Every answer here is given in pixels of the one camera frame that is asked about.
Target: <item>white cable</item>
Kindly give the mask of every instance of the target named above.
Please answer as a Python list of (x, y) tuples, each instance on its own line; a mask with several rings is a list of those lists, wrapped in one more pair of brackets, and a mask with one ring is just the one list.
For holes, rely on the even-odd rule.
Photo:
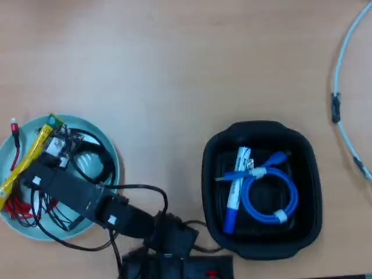
[[(362, 20), (362, 18), (364, 18), (364, 16), (366, 15), (366, 13), (370, 10), (370, 8), (372, 8), (372, 1), (370, 1), (370, 3), (360, 12), (360, 14), (356, 18), (356, 20), (351, 25), (348, 33), (345, 36), (344, 42), (342, 43), (341, 50), (340, 50), (340, 53), (339, 53), (339, 56), (338, 56), (338, 60), (337, 60), (337, 65), (336, 65), (336, 69), (335, 69), (335, 76), (334, 76), (334, 82), (333, 82), (333, 96), (335, 98), (337, 97), (337, 94), (338, 94), (338, 77), (339, 77), (339, 71), (341, 69), (342, 62), (344, 60), (345, 52), (346, 52), (346, 49), (348, 47), (348, 44), (349, 44), (351, 35), (353, 34), (354, 29), (360, 23), (360, 21)], [(356, 161), (356, 160), (359, 161), (359, 163), (361, 165), (358, 166), (358, 167), (364, 173), (364, 176), (368, 180), (370, 180), (372, 182), (372, 174), (367, 169), (367, 167), (364, 165), (364, 163), (362, 162), (362, 160), (360, 160), (360, 157), (359, 157), (358, 153), (356, 153), (354, 146), (350, 142), (350, 139), (349, 139), (348, 135), (345, 132), (345, 129), (344, 129), (343, 125), (342, 125), (341, 120), (337, 123), (337, 126), (338, 126), (339, 131), (340, 131), (340, 133), (342, 135), (342, 138), (345, 141), (345, 144), (346, 144), (347, 148), (350, 150), (350, 153), (354, 157), (354, 161)]]

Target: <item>blue ethernet cable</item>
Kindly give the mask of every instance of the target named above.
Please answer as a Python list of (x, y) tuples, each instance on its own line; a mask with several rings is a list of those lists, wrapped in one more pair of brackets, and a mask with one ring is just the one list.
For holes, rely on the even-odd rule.
[[(288, 220), (294, 213), (298, 205), (298, 191), (291, 178), (283, 171), (272, 166), (283, 163), (287, 160), (284, 152), (274, 153), (263, 165), (251, 171), (235, 171), (225, 173), (223, 177), (217, 178), (216, 181), (230, 181), (245, 178), (241, 189), (241, 202), (245, 210), (257, 221), (264, 224), (281, 224)], [(289, 203), (284, 209), (280, 209), (272, 215), (258, 212), (249, 200), (249, 192), (253, 183), (265, 175), (276, 176), (282, 179), (289, 189)]]

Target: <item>light blue plate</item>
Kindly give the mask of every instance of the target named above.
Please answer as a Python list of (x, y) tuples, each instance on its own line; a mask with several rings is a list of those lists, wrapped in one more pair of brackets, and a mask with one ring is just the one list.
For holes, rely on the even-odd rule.
[[(117, 152), (111, 143), (111, 141), (107, 138), (107, 136), (95, 125), (92, 123), (81, 119), (77, 116), (72, 115), (58, 115), (68, 127), (70, 128), (79, 128), (85, 131), (89, 131), (96, 135), (104, 144), (105, 148), (111, 154), (116, 169), (116, 179), (115, 184), (118, 184), (120, 181), (120, 167), (119, 167), (119, 157)], [(37, 130), (41, 128), (48, 116), (42, 116), (27, 122), (26, 124), (20, 126), (20, 142), (21, 142), (21, 151), (20, 151), (20, 158), (22, 158), (28, 151), (28, 149), (32, 146), (34, 140), (37, 137)], [(5, 181), (5, 179), (10, 175), (10, 167), (12, 165), (14, 156), (16, 154), (16, 148), (14, 145), (14, 139), (12, 136), (8, 137), (2, 146), (0, 147), (0, 158), (2, 161), (1, 168), (0, 168), (0, 181)], [(80, 168), (91, 177), (98, 175), (102, 170), (102, 163), (100, 162), (97, 155), (94, 154), (84, 154), (80, 157), (76, 158), (77, 164)], [(76, 176), (80, 176), (75, 169), (72, 168), (71, 164), (69, 164), (69, 168), (67, 171), (74, 173)], [(30, 190), (22, 187), (22, 191), (24, 193), (24, 200), (27, 203), (30, 203)], [(69, 219), (74, 220), (78, 217), (78, 214), (65, 206), (62, 203), (58, 203), (58, 209), (66, 215)], [(15, 231), (19, 232), (20, 234), (24, 235), (25, 237), (29, 237), (36, 240), (43, 240), (43, 241), (52, 241), (52, 239), (46, 236), (38, 227), (29, 227), (25, 228), (19, 224), (19, 222), (15, 219), (10, 218), (10, 214), (4, 211), (0, 212), (1, 217), (3, 220)], [(43, 214), (41, 217), (40, 223), (43, 227), (46, 228), (50, 233), (55, 235), (60, 239), (69, 239), (79, 235), (89, 229), (93, 223), (87, 219), (84, 219), (76, 228), (71, 231), (63, 231), (61, 228), (57, 227), (56, 224), (49, 218), (47, 214)]]

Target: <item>blue marker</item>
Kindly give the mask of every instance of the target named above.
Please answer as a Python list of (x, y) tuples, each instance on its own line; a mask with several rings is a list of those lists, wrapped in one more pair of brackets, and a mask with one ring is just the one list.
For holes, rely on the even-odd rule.
[[(251, 149), (245, 146), (239, 147), (237, 160), (235, 162), (234, 171), (244, 171), (248, 164), (249, 157), (251, 155)], [(243, 179), (240, 178), (231, 182), (230, 193), (227, 199), (227, 210), (225, 216), (225, 222), (223, 226), (224, 233), (232, 234), (235, 229), (235, 219), (240, 204), (240, 191), (243, 184)]]

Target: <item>yellow label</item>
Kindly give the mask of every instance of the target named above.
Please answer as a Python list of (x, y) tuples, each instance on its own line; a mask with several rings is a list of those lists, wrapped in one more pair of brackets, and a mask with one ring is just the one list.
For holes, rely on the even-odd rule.
[(19, 165), (14, 169), (12, 174), (5, 180), (5, 182), (1, 185), (0, 188), (0, 210), (3, 208), (7, 198), (9, 197), (10, 193), (12, 192), (14, 180), (17, 176), (23, 172), (26, 168), (29, 167), (31, 162), (36, 159), (41, 151), (42, 145), (45, 140), (50, 136), (53, 132), (53, 128), (47, 124), (43, 126), (40, 133), (38, 134), (36, 140), (34, 141), (31, 148), (28, 150), (25, 157), (19, 163)]

